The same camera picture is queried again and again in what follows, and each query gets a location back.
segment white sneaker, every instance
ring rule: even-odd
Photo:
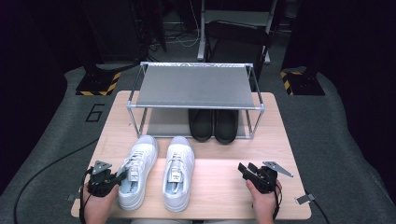
[[[190,200],[194,152],[185,137],[175,137],[166,154],[163,173],[163,198],[169,211],[181,212]]]
[[[117,172],[117,175],[127,172],[127,177],[121,181],[119,190],[119,204],[122,209],[135,210],[142,205],[146,180],[157,157],[158,145],[155,138],[149,135],[141,136]]]

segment gray shelf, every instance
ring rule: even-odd
[[[188,121],[189,108],[237,109],[239,128],[237,138],[253,138],[264,104],[254,104],[248,82],[254,76],[250,63],[141,63],[137,78],[143,78],[139,96],[132,101],[131,92],[127,109],[136,133],[157,137],[183,135],[191,137]],[[133,110],[144,109],[139,127]],[[260,115],[255,125],[248,111]],[[149,113],[148,127],[143,130]]]

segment robotic hand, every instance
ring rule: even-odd
[[[111,170],[108,169],[110,167],[111,164],[102,161],[97,161],[95,166],[92,167],[92,173],[88,183],[88,192],[91,195],[105,197],[115,185],[120,185],[121,181],[126,178],[126,171],[122,172],[119,176],[117,174],[112,175]]]
[[[239,162],[238,170],[244,179],[249,179],[260,193],[270,193],[275,190],[277,171],[267,166],[257,168],[253,163],[244,166]]]

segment chair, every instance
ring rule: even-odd
[[[229,21],[211,21],[205,28],[207,63],[253,63],[259,83],[270,37],[258,26]],[[249,78],[250,89],[256,91],[254,76]]]

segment gray floor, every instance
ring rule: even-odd
[[[271,64],[263,68],[260,90],[272,92],[276,97],[304,187],[316,195],[331,223],[396,223],[396,208],[380,177],[362,157],[347,130],[345,111],[334,85],[319,74],[325,96],[288,96],[279,72],[289,34],[277,33],[273,40]],[[175,41],[167,44],[167,52],[158,49],[150,55],[161,62],[196,62],[198,44],[185,47]],[[107,64],[105,68],[122,65]],[[76,96],[75,88],[84,70],[79,68],[65,74],[68,90],[64,101],[32,154],[1,195],[0,223],[13,222],[18,193],[32,176],[99,137],[116,93],[132,88],[137,70],[135,67],[122,72],[110,96]],[[99,121],[85,122],[92,107],[99,104],[104,104],[97,107],[103,109]],[[19,200],[19,223],[79,223],[70,215],[73,203],[66,198],[78,191],[95,144],[55,163],[29,184]],[[313,203],[310,206],[312,217],[308,220],[278,223],[325,223],[318,208]]]

